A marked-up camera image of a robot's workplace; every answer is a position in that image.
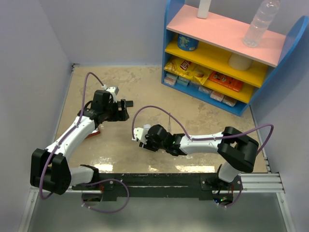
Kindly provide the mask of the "orange snack box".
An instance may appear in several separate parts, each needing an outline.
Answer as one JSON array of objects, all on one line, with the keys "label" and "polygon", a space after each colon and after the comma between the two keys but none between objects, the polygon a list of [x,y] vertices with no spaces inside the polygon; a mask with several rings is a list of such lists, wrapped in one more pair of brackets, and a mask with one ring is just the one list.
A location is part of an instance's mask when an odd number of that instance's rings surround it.
[{"label": "orange snack box", "polygon": [[220,84],[221,86],[224,86],[228,89],[231,89],[235,92],[240,92],[243,87],[243,82],[235,79],[233,77],[230,77],[228,75],[213,71],[210,76],[208,77],[208,80],[213,81],[217,84]]}]

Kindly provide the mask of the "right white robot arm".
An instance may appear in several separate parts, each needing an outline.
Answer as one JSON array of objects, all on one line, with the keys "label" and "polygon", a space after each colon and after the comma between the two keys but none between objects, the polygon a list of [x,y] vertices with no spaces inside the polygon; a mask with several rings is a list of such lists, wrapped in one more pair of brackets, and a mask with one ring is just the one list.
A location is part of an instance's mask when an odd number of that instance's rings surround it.
[{"label": "right white robot arm", "polygon": [[251,173],[258,151],[258,142],[233,127],[210,135],[171,134],[157,124],[147,128],[135,128],[134,140],[140,147],[156,152],[165,150],[173,156],[186,156],[195,153],[219,154],[225,163],[221,165],[215,184],[221,190],[232,185],[241,172]]}]

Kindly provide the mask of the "small white box leftmost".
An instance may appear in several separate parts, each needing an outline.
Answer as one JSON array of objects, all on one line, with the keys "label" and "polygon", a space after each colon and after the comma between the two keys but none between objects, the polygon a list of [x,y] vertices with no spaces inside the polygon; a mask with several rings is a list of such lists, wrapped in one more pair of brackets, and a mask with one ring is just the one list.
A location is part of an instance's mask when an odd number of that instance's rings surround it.
[{"label": "small white box leftmost", "polygon": [[164,78],[164,83],[170,86],[174,86],[177,82],[178,76],[172,73],[167,72]]}]

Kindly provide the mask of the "yellow Lays chips bag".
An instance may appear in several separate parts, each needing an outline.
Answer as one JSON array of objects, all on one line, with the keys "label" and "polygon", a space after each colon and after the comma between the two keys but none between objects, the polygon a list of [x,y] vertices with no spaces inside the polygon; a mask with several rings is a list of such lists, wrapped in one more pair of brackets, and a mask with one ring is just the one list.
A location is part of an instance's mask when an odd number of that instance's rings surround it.
[{"label": "yellow Lays chips bag", "polygon": [[209,68],[180,57],[172,57],[164,66],[164,70],[200,85],[203,85],[213,72]]}]

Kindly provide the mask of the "white bottle on shelf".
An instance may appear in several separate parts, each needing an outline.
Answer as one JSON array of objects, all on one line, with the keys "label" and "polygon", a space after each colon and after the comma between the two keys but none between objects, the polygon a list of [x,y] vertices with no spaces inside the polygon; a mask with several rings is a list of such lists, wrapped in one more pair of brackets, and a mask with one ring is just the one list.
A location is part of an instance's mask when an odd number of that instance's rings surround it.
[{"label": "white bottle on shelf", "polygon": [[197,18],[206,19],[209,13],[211,0],[200,0],[197,12]]}]

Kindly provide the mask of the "white paper roll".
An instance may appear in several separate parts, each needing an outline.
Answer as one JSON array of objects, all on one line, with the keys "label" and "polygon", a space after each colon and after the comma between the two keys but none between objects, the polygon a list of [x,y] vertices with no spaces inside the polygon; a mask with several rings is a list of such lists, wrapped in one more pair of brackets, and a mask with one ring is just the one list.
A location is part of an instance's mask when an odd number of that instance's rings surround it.
[{"label": "white paper roll", "polygon": [[253,60],[251,58],[239,55],[237,53],[232,53],[228,61],[229,66],[238,71],[248,70],[252,63]]}]

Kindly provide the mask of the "small white box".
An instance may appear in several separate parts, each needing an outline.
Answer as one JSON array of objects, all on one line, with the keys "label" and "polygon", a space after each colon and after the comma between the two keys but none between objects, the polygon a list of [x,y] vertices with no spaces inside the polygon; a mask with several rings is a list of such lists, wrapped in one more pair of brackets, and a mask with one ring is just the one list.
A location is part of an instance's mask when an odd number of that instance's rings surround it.
[{"label": "small white box", "polygon": [[189,85],[190,80],[188,80],[188,79],[186,79],[184,77],[178,76],[177,83],[186,87],[186,86]]},{"label": "small white box", "polygon": [[210,94],[210,98],[212,98],[212,99],[214,99],[218,102],[222,102],[224,97],[225,97],[224,94],[217,92],[217,91],[212,91],[212,93]]},{"label": "small white box", "polygon": [[210,95],[212,93],[212,89],[205,87],[205,86],[199,86],[198,90],[207,95]]},{"label": "small white box", "polygon": [[230,106],[230,107],[234,107],[237,103],[237,100],[236,99],[233,99],[229,96],[224,96],[223,100],[222,100],[222,103]]},{"label": "small white box", "polygon": [[178,76],[172,73],[167,72],[164,78],[164,83],[170,86],[174,86],[177,82]]}]

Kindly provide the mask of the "white remote control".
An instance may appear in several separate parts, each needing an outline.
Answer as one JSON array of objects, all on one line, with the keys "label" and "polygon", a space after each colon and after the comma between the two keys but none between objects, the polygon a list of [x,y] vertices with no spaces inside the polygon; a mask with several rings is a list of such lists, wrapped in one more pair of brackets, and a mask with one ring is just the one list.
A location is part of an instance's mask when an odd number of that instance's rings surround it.
[{"label": "white remote control", "polygon": [[146,130],[148,130],[150,127],[151,127],[150,124],[144,124],[144,125],[143,125],[143,129],[146,129]]}]

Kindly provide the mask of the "clear plastic water bottle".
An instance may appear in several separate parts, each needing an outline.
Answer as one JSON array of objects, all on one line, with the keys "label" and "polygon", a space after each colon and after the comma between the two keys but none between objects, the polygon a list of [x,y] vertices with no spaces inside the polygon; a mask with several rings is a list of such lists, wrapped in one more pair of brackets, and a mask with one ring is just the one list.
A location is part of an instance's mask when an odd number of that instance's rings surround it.
[{"label": "clear plastic water bottle", "polygon": [[272,23],[281,5],[280,0],[264,0],[243,38],[243,44],[247,47],[257,47],[268,27]]}]

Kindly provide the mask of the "blue snack can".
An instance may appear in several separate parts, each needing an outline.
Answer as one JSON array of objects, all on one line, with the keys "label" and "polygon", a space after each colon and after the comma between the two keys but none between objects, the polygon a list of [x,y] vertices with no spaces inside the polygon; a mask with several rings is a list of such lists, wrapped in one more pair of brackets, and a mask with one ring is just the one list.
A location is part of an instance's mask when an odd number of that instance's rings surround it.
[{"label": "blue snack can", "polygon": [[199,41],[186,35],[178,34],[177,46],[183,51],[194,51]]}]

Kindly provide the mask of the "blue shelf unit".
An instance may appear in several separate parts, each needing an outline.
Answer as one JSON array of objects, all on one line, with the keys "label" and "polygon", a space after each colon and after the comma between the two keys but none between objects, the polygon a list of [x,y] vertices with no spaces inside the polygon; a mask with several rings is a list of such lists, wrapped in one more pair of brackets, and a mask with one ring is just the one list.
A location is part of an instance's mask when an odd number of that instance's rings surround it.
[{"label": "blue shelf unit", "polygon": [[[176,83],[173,88],[201,101],[212,104],[234,115],[242,115],[274,75],[283,68],[300,41],[309,18],[304,15],[292,26],[287,35],[267,31],[257,47],[243,44],[243,37],[249,25],[222,15],[209,13],[206,19],[197,18],[198,9],[186,5],[183,0],[169,0],[164,16],[164,39],[162,63],[172,57],[180,57],[211,70],[242,81],[240,92],[235,92],[213,81],[204,85],[237,100],[234,107],[216,101],[198,90],[197,86],[182,86]],[[194,51],[183,51],[177,46],[178,34],[199,41]],[[253,63],[248,70],[238,71],[228,64],[232,53],[251,58]]]}]

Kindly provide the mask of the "red snack packet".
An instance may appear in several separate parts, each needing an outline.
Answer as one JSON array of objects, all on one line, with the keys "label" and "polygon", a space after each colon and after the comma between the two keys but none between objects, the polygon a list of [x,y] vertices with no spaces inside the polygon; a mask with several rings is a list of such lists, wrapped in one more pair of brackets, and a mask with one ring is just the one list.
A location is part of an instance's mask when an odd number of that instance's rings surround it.
[{"label": "red snack packet", "polygon": [[91,137],[99,135],[99,134],[100,134],[100,130],[99,130],[99,128],[96,128],[87,136],[87,138],[91,138]]}]

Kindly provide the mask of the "black remote control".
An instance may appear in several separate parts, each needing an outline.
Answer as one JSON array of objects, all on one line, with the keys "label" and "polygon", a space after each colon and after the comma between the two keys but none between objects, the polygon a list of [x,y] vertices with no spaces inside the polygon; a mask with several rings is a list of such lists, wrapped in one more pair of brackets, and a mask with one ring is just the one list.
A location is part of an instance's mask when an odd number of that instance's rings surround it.
[{"label": "black remote control", "polygon": [[133,101],[126,101],[126,106],[127,107],[133,107],[134,106],[134,102]]}]

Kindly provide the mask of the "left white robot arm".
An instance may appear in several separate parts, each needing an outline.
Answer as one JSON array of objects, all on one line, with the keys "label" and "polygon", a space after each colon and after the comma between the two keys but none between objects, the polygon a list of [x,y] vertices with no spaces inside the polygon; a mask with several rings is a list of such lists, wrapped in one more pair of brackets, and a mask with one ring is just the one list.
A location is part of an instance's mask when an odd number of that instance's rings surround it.
[{"label": "left white robot arm", "polygon": [[71,186],[84,184],[96,189],[100,184],[98,169],[90,165],[70,168],[68,161],[84,139],[103,122],[129,119],[126,100],[117,100],[118,87],[96,90],[92,101],[80,111],[71,126],[45,149],[37,148],[31,156],[30,184],[62,195]]}]

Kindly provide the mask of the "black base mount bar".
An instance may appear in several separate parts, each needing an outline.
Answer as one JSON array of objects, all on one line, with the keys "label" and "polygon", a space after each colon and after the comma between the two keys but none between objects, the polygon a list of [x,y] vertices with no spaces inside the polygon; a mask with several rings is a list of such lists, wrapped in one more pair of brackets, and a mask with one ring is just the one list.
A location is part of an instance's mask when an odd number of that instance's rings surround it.
[{"label": "black base mount bar", "polygon": [[131,198],[196,198],[211,201],[242,189],[239,176],[231,184],[218,180],[216,173],[145,173],[120,174],[100,173],[97,181],[106,180],[103,186],[103,201],[115,201],[118,197]]}]

